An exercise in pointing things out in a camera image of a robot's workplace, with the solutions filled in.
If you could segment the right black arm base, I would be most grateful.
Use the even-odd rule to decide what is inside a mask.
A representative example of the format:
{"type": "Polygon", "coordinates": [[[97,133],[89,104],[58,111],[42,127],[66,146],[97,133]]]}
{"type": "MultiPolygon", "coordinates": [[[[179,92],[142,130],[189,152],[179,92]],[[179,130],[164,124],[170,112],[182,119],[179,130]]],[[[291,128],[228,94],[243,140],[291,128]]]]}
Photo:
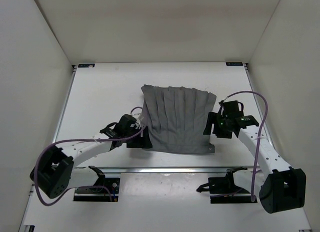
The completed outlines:
{"type": "Polygon", "coordinates": [[[235,175],[240,172],[249,172],[246,167],[234,167],[227,169],[224,177],[209,177],[208,182],[200,185],[198,193],[209,192],[211,204],[252,204],[257,199],[251,200],[250,189],[239,187],[235,183],[235,175]]]}

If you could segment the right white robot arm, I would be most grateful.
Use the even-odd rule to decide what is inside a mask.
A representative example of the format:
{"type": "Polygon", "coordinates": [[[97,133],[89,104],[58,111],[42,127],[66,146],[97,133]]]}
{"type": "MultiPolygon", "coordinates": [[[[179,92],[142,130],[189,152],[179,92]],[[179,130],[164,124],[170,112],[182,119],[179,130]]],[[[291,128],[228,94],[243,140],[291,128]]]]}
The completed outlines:
{"type": "Polygon", "coordinates": [[[211,177],[197,192],[210,192],[211,198],[225,198],[241,192],[250,192],[254,201],[260,201],[264,210],[277,213],[302,208],[305,205],[306,175],[302,169],[286,162],[262,134],[262,127],[252,115],[244,115],[239,101],[221,101],[217,113],[208,115],[207,125],[213,126],[217,138],[236,136],[255,160],[252,170],[246,167],[227,169],[224,177],[211,177]]]}

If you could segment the grey pleated skirt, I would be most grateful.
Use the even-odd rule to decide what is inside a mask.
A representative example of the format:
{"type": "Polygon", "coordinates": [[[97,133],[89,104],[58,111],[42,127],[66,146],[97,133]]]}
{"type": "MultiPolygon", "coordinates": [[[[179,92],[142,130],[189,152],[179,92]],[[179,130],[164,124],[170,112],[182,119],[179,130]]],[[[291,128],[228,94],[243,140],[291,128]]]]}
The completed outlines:
{"type": "Polygon", "coordinates": [[[216,95],[195,88],[144,85],[142,113],[152,150],[173,154],[215,152],[204,134],[216,95]]]}

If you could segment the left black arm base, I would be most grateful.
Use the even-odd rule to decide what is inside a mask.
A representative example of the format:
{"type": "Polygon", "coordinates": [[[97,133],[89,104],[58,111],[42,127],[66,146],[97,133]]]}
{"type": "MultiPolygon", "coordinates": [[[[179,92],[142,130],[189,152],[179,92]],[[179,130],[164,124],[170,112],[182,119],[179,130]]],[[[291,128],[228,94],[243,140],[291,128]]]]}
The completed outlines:
{"type": "Polygon", "coordinates": [[[92,186],[85,185],[76,188],[73,200],[75,202],[110,202],[119,201],[120,177],[107,177],[95,166],[88,167],[89,172],[96,176],[92,186]]]}

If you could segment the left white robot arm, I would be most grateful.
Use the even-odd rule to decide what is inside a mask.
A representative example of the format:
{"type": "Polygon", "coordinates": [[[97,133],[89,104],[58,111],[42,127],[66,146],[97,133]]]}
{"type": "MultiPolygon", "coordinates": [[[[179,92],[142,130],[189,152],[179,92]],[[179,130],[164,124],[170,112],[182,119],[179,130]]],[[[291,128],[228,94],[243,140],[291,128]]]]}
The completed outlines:
{"type": "Polygon", "coordinates": [[[49,205],[42,194],[56,203],[74,188],[109,192],[100,169],[96,166],[81,168],[80,164],[123,144],[133,148],[152,147],[146,120],[141,113],[125,114],[118,122],[110,123],[89,139],[62,140],[47,146],[30,173],[41,203],[49,205]]]}

